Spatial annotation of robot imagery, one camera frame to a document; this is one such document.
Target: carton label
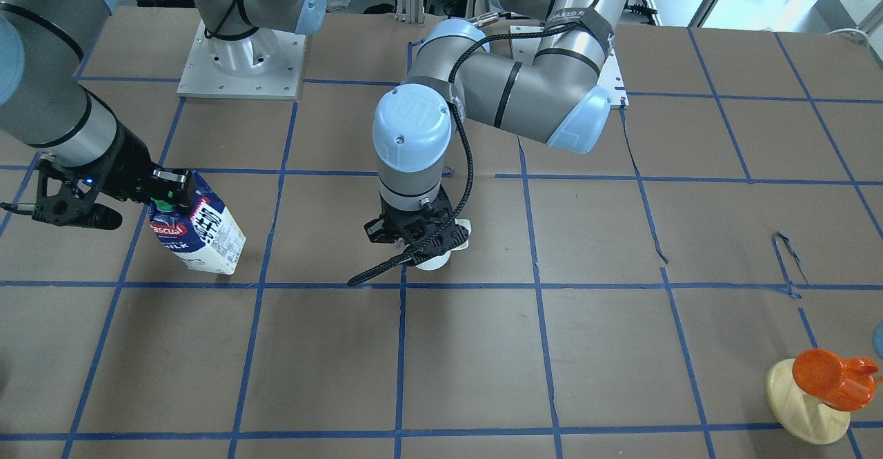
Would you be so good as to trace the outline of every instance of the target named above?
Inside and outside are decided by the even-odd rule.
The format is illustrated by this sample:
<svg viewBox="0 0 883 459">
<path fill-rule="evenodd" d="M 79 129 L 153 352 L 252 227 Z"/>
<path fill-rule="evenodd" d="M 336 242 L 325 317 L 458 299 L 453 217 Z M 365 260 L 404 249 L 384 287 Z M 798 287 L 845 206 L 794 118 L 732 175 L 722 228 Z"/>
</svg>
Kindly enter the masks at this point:
<svg viewBox="0 0 883 459">
<path fill-rule="evenodd" d="M 161 211 L 151 202 L 148 211 L 150 227 L 160 243 L 181 258 L 188 268 L 233 274 L 246 237 L 224 201 L 212 192 L 202 176 L 193 173 L 193 178 L 196 195 L 189 216 L 177 210 Z"/>
</svg>

